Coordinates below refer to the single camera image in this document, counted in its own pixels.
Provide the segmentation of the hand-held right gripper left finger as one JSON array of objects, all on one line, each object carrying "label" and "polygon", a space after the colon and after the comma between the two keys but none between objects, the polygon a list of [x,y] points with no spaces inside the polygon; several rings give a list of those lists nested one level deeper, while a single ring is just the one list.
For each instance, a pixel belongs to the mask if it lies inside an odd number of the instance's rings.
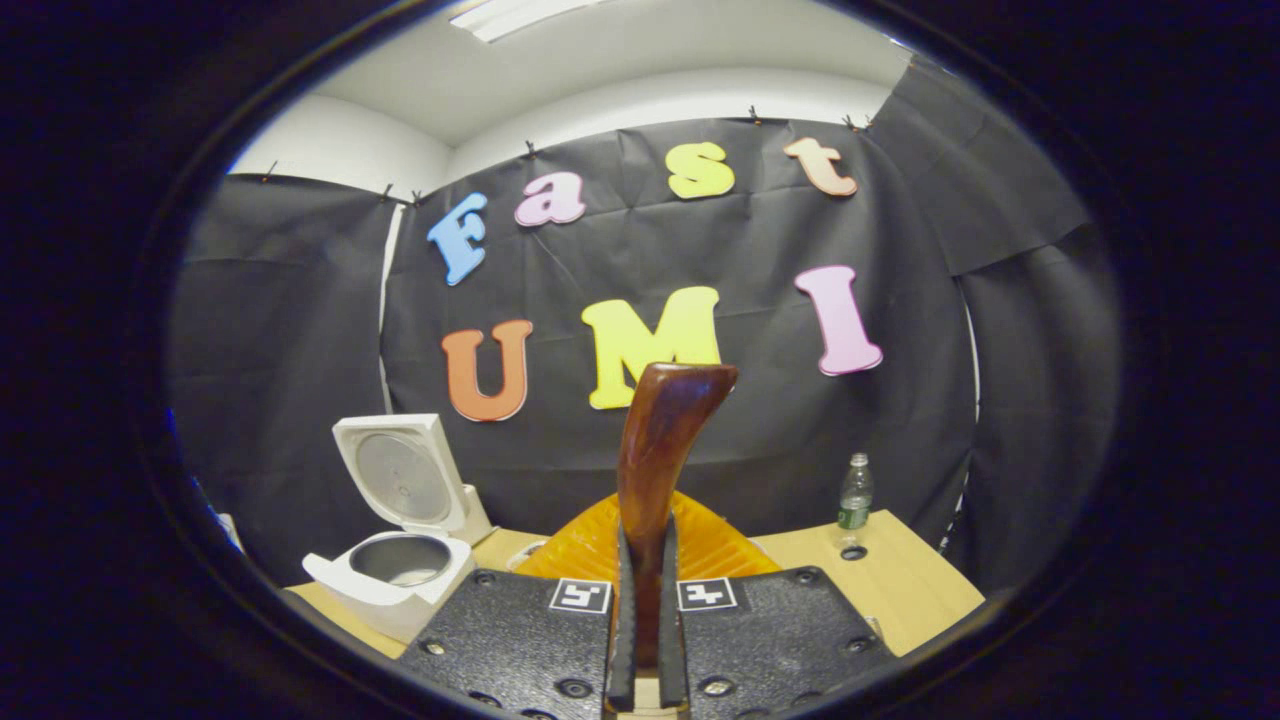
[{"label": "hand-held right gripper left finger", "polygon": [[611,720],[630,711],[636,611],[617,498],[591,506],[532,559],[612,561],[613,575],[477,569],[407,644],[399,666],[489,720]]}]

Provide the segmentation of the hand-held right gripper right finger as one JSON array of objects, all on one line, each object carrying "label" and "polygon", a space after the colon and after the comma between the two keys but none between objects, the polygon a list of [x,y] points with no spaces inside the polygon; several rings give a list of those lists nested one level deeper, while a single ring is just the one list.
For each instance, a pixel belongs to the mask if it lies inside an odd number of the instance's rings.
[{"label": "hand-held right gripper right finger", "polygon": [[817,566],[760,573],[678,498],[667,528],[658,675],[681,720],[786,720],[861,694],[899,665]]}]

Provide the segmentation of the brown wooden spoon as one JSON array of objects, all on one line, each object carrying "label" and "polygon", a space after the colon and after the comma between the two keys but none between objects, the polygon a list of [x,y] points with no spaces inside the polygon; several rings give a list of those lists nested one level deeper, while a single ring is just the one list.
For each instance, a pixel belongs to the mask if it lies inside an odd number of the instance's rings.
[{"label": "brown wooden spoon", "polygon": [[653,670],[659,705],[689,694],[676,570],[675,487],[701,428],[728,397],[739,369],[719,364],[653,363],[637,382],[617,462],[618,596],[605,697],[634,703],[637,674]]}]

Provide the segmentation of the white rice cooker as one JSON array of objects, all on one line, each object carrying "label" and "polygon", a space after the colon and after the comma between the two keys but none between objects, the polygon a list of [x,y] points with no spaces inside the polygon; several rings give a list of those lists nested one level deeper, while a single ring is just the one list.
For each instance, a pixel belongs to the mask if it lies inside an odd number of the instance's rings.
[{"label": "white rice cooker", "polygon": [[[370,536],[334,560],[310,553],[302,566],[372,629],[410,643],[476,568],[474,546],[495,528],[476,488],[461,480],[436,414],[346,418],[332,432],[364,501],[397,528]],[[416,587],[378,582],[351,569],[353,548],[398,534],[444,541],[451,565]]]}]

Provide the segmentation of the green label water bottle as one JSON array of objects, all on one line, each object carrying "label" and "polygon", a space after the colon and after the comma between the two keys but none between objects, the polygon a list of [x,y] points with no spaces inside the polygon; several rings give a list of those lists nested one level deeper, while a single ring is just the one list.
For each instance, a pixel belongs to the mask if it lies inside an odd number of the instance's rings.
[{"label": "green label water bottle", "polygon": [[855,530],[867,524],[876,492],[869,456],[864,452],[850,457],[838,498],[840,528]]}]

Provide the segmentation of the metal inner pot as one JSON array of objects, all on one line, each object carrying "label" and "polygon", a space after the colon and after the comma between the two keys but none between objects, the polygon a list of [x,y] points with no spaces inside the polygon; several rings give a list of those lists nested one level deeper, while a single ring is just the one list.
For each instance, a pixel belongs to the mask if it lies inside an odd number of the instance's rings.
[{"label": "metal inner pot", "polygon": [[371,538],[349,553],[353,571],[397,587],[416,587],[448,569],[449,546],[436,537],[398,534]]}]

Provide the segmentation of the long ceiling light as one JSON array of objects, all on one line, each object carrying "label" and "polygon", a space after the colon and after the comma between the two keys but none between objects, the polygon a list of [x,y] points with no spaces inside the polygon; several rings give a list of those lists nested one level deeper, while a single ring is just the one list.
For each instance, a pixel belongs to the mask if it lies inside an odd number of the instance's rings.
[{"label": "long ceiling light", "polygon": [[476,40],[494,44],[508,35],[526,29],[579,9],[612,0],[485,0],[449,19],[449,23],[471,33]]}]

